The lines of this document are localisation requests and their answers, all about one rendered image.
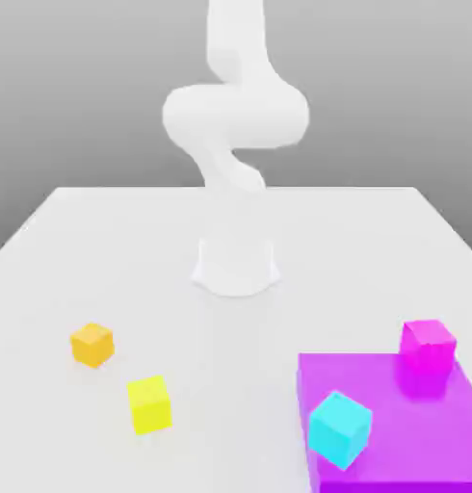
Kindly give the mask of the small orange cube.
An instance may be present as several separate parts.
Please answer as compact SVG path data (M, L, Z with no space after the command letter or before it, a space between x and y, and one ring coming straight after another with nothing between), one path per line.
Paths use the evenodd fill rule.
M86 324L70 336L72 355L77 362L98 368L115 352L113 331L100 324Z

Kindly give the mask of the small yellow cube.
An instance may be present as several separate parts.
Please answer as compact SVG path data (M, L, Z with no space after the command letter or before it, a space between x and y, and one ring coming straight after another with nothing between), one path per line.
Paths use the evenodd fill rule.
M127 384L132 424L137 434L147 434L172 425L170 396L162 376L151 376Z

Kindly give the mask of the small cyan cube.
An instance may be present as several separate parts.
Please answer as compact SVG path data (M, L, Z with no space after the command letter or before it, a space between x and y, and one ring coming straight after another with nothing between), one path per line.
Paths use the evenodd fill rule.
M309 414L307 447L342 471L367 447L373 411L331 391Z

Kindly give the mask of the small magenta cube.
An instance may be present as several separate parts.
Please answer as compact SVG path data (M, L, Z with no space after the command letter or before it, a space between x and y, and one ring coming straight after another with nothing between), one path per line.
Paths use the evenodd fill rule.
M457 344L440 320L404 322L396 368L401 389L414 399L441 397L455 368Z

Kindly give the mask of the large purple box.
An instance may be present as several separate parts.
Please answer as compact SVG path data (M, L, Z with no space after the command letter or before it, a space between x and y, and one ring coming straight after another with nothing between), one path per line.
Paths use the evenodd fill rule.
M300 353L304 427L334 390L372 410L372 430L346 471L305 452L310 493L472 493L472 384L459 363L416 381L397 353Z

